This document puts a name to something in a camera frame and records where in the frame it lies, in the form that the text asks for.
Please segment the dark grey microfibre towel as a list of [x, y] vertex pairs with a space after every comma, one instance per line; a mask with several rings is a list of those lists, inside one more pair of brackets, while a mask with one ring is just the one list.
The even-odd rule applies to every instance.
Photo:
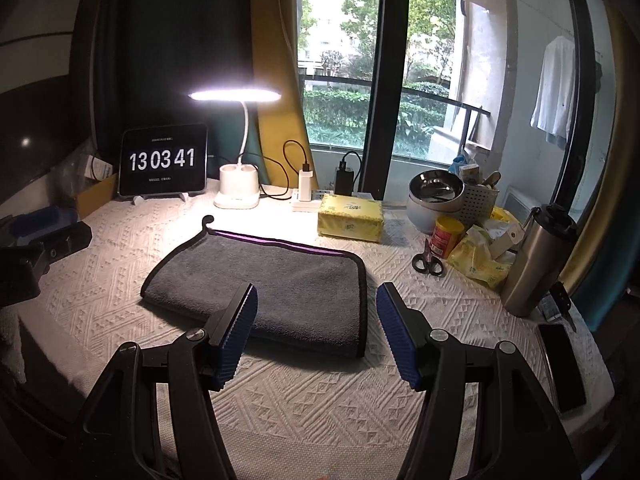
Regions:
[[213, 228], [173, 249], [145, 278], [146, 304], [204, 321], [250, 283], [257, 292], [255, 338], [360, 359], [368, 334], [367, 270], [360, 257]]

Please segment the black scissors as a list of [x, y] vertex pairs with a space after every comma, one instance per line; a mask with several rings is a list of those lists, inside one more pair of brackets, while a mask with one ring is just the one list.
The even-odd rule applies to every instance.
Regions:
[[420, 274], [430, 274], [436, 278], [445, 274], [445, 267], [432, 252], [430, 241], [427, 238], [424, 240], [422, 252], [418, 252], [412, 257], [411, 266]]

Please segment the white tablecloth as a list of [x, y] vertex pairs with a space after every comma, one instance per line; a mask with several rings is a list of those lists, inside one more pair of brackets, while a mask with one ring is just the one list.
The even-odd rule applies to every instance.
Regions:
[[[107, 479], [124, 476], [114, 450], [76, 441], [79, 413], [117, 348], [169, 344], [191, 321], [146, 306], [140, 289], [171, 249], [192, 237], [209, 214], [225, 231], [346, 250], [366, 266], [368, 287], [393, 283], [409, 307], [467, 344], [513, 341], [540, 380], [548, 377], [536, 324], [503, 309], [491, 290], [457, 271], [417, 274], [410, 260], [423, 237], [398, 208], [386, 211], [379, 243], [321, 237], [316, 218], [285, 202], [263, 200], [246, 211], [220, 210], [205, 194], [141, 205], [113, 200], [90, 214], [90, 245], [50, 267], [37, 297], [14, 302], [16, 285], [1, 274], [3, 417], [25, 415], [18, 430], [30, 462], [10, 479]], [[360, 359], [251, 339], [231, 382], [213, 397], [216, 419], [241, 479], [391, 479], [416, 428], [422, 396], [398, 373], [378, 316], [368, 315]]]

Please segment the yellow crumpled plastic bag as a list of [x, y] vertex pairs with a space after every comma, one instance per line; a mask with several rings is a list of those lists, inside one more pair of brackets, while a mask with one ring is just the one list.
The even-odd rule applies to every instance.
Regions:
[[470, 280], [491, 290], [498, 290], [506, 280], [515, 255], [505, 252], [497, 259], [491, 257], [492, 243], [488, 232], [480, 226], [471, 226], [450, 252], [447, 262]]

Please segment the cardboard box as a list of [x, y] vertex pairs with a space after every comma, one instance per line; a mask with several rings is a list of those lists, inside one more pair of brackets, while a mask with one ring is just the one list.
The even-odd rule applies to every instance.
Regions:
[[117, 176], [112, 174], [75, 197], [75, 208], [79, 218], [85, 219], [93, 212], [110, 202], [116, 196]]

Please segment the red and yellow can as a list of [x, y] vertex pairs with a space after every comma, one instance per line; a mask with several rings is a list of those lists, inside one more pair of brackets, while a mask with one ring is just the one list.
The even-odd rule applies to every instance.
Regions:
[[447, 259], [450, 252], [459, 243], [465, 232], [461, 221], [449, 216], [439, 216], [434, 224], [434, 229], [428, 242], [431, 252], [438, 258]]

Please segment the yellow tissue pack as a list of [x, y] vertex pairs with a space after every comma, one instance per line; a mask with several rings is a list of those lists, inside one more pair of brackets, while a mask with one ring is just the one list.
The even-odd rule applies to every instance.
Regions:
[[317, 218], [319, 235], [379, 243], [383, 231], [381, 202], [355, 196], [323, 196]]

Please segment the steel thermos bottle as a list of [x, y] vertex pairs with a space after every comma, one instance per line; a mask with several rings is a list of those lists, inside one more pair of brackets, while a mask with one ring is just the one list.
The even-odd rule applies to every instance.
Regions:
[[577, 224], [557, 204], [544, 204], [530, 212], [525, 236], [506, 277], [502, 306], [518, 318], [528, 318], [551, 286], [558, 281], [577, 242]]

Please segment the stainless steel bowl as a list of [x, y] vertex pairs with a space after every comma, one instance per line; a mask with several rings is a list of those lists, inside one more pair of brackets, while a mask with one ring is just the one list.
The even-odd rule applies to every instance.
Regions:
[[463, 194], [464, 183], [452, 172], [440, 169], [425, 170], [409, 182], [409, 192], [424, 203], [445, 203]]

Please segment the white perforated basket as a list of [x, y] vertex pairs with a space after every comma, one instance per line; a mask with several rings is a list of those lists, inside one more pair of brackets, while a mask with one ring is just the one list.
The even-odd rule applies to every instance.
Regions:
[[457, 218], [466, 228], [490, 217], [499, 191], [491, 186], [467, 184], [464, 188], [462, 208]]

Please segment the white desk lamp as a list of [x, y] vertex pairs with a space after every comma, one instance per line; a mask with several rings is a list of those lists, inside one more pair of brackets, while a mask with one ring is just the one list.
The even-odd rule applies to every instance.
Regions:
[[248, 103], [270, 103], [281, 99], [278, 90], [245, 86], [222, 87], [196, 90], [189, 94], [194, 101], [201, 102], [238, 102], [243, 112], [243, 136], [238, 157], [219, 167], [219, 190], [214, 205], [220, 209], [244, 210], [255, 208], [260, 200], [258, 170], [244, 164], [243, 155], [248, 140]]

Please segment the black smartphone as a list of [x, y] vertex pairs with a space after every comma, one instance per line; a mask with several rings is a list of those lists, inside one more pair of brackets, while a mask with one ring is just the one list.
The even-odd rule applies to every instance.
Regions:
[[572, 414], [587, 404], [587, 395], [570, 337], [560, 324], [538, 324], [537, 334], [556, 409], [562, 416]]

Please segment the black power adapter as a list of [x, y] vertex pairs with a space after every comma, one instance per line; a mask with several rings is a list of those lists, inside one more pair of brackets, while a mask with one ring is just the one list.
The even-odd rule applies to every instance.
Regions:
[[351, 196], [354, 189], [354, 170], [347, 166], [347, 162], [341, 160], [335, 171], [334, 194]]

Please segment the white power adapter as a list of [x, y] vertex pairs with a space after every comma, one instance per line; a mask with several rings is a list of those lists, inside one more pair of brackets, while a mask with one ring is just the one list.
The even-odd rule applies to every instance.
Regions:
[[308, 162], [304, 162], [302, 169], [298, 172], [298, 200], [300, 202], [310, 202], [312, 200], [312, 172]]

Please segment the tablet showing clock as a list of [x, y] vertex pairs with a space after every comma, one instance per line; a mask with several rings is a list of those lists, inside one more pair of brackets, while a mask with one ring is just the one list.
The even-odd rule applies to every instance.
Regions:
[[206, 189], [207, 127], [187, 124], [125, 131], [120, 147], [118, 195], [198, 194]]

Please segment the yellow curtain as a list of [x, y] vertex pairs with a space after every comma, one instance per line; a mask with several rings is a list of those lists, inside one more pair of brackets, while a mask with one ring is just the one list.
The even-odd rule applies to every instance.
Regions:
[[298, 5], [302, 0], [250, 0], [254, 84], [280, 93], [257, 107], [259, 142], [271, 184], [296, 188], [314, 160], [298, 80]]

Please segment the white hanging shirt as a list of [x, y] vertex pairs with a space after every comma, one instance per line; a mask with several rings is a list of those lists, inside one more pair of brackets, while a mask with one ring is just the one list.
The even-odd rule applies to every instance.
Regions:
[[538, 91], [530, 126], [543, 131], [546, 141], [564, 151], [570, 140], [574, 112], [575, 45], [557, 36], [544, 49]]

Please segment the dark green curtain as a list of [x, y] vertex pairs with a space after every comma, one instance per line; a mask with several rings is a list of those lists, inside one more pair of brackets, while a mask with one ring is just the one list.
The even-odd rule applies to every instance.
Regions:
[[192, 99], [254, 84], [251, 28], [250, 0], [80, 0], [70, 79], [94, 150], [117, 166], [127, 130], [203, 124], [209, 177], [264, 166], [256, 106]]

